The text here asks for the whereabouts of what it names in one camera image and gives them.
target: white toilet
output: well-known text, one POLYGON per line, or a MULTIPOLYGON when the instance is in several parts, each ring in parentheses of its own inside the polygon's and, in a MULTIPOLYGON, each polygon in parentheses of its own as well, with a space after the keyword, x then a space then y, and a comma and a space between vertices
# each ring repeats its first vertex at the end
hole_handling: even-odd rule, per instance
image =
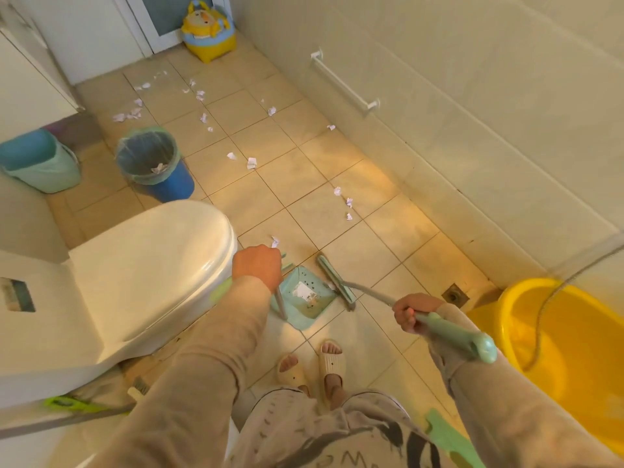
POLYGON ((214 206, 160 205, 69 252, 63 264, 0 251, 35 312, 0 309, 0 408, 64 394, 154 352, 210 309, 237 237, 214 206))

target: foot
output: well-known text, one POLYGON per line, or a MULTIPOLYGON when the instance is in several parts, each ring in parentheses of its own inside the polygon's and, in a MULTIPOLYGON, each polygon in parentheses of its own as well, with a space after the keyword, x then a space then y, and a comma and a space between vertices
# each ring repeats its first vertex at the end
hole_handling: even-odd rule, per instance
MULTIPOLYGON (((324 343, 321 347, 321 353, 328 354, 340 354, 342 353, 342 349, 333 343, 324 343)), ((342 378, 337 374, 328 374, 325 376, 325 394, 327 394, 327 398, 332 400, 332 395, 336 388, 343 386, 342 378)))
MULTIPOLYGON (((285 372, 290 370, 290 368, 292 368, 295 364, 297 364, 299 362, 299 360, 297 359, 297 357, 294 354, 289 354, 288 356, 285 357, 285 359, 281 362, 281 364, 279 365, 279 371, 280 372, 285 372)), ((298 386, 299 389, 301 389, 308 397, 310 396, 310 391, 308 389, 307 385, 300 385, 298 386)))

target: hose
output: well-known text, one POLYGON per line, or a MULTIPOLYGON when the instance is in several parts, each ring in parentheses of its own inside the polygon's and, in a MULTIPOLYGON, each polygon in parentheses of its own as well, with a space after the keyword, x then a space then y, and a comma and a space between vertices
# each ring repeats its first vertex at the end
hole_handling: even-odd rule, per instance
POLYGON ((566 286, 568 286, 568 284, 574 282, 574 280, 577 277, 579 277, 581 274, 583 274, 585 271, 587 271, 588 269, 591 269, 592 267, 594 267, 598 263, 601 263, 605 259, 610 258, 614 254, 617 254, 617 253, 619 253, 622 250, 624 250, 624 244, 621 244, 617 248, 614 248, 613 250, 609 251, 608 253, 603 254, 601 257, 599 257, 597 259, 594 259, 587 266, 584 266, 584 267, 580 268, 576 273, 574 273, 569 278, 567 278, 564 282, 559 284, 556 287, 556 289, 550 293, 550 295, 546 298, 546 300, 544 300, 542 306, 540 307, 539 311, 537 312, 537 320, 535 322, 535 349, 533 350, 533 356, 531 357, 531 361, 529 361, 528 364, 522 368, 522 370, 524 372, 527 372, 527 371, 530 371, 530 370, 533 369, 533 367, 535 366, 535 363, 537 363, 537 360, 540 357, 540 354, 542 353, 542 315, 543 315, 544 311, 546 310, 546 307, 548 306, 548 304, 552 301, 552 299, 554 299, 555 296, 557 296, 557 294, 562 289, 564 289, 566 286))

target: sleeve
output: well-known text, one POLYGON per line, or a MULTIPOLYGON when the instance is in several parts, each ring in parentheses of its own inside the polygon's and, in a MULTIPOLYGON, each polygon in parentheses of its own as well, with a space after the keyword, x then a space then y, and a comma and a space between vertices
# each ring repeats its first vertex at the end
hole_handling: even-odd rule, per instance
POLYGON ((237 279, 89 467, 221 466, 270 298, 259 279, 237 279))
MULTIPOLYGON (((444 319, 478 330, 457 307, 444 319)), ((468 359, 436 336, 427 337, 436 366, 483 463, 494 467, 620 467, 624 462, 513 368, 499 352, 493 364, 468 359)))

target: beige slipper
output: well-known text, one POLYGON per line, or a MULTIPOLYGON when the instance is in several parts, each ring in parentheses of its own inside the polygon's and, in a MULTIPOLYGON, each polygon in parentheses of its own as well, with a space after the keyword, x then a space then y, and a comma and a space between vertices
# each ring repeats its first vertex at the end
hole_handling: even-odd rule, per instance
POLYGON ((303 372, 303 367, 301 366, 301 362, 297 361, 297 363, 292 367, 288 368, 285 371, 280 371, 281 362, 284 361, 289 354, 286 354, 280 358, 277 362, 277 367, 275 371, 277 372, 277 381, 282 385, 289 385, 291 387, 299 388, 301 385, 308 386, 308 380, 306 379, 306 375, 303 372))
POLYGON ((331 343, 334 346, 337 346, 341 351, 343 348, 333 340, 325 340, 321 345, 321 351, 318 355, 318 365, 320 372, 320 380, 321 380, 321 393, 327 403, 328 407, 330 405, 330 400, 327 397, 327 393, 325 392, 325 376, 328 374, 337 374, 340 376, 340 380, 343 383, 343 387, 345 386, 345 376, 347 373, 347 360, 344 356, 344 353, 334 354, 334 353, 323 353, 323 346, 326 343, 331 343))

